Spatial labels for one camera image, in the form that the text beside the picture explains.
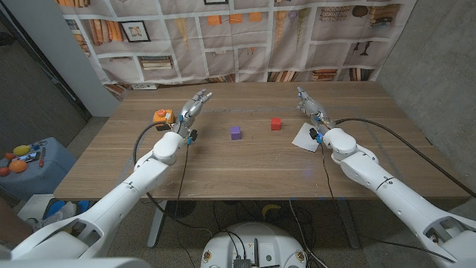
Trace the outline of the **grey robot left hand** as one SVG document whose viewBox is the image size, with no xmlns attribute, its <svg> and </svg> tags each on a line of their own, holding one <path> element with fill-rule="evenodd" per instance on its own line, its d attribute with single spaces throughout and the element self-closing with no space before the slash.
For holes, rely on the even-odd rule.
<svg viewBox="0 0 476 268">
<path fill-rule="evenodd" d="M 202 106 L 209 101 L 213 96 L 212 92 L 206 92 L 205 89 L 197 92 L 190 100 L 188 100 L 182 107 L 180 114 L 177 117 L 177 122 L 173 125 L 173 132 L 186 138 L 191 131 L 196 117 L 200 114 Z"/>
</svg>

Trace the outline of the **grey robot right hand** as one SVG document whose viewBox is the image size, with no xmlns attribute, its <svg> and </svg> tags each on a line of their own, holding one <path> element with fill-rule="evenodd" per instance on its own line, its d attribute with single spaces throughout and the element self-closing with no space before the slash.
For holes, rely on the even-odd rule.
<svg viewBox="0 0 476 268">
<path fill-rule="evenodd" d="M 299 104 L 297 108 L 308 115 L 316 130 L 325 134 L 335 127 L 335 123 L 327 116 L 324 107 L 314 100 L 302 87 L 297 88 Z"/>
</svg>

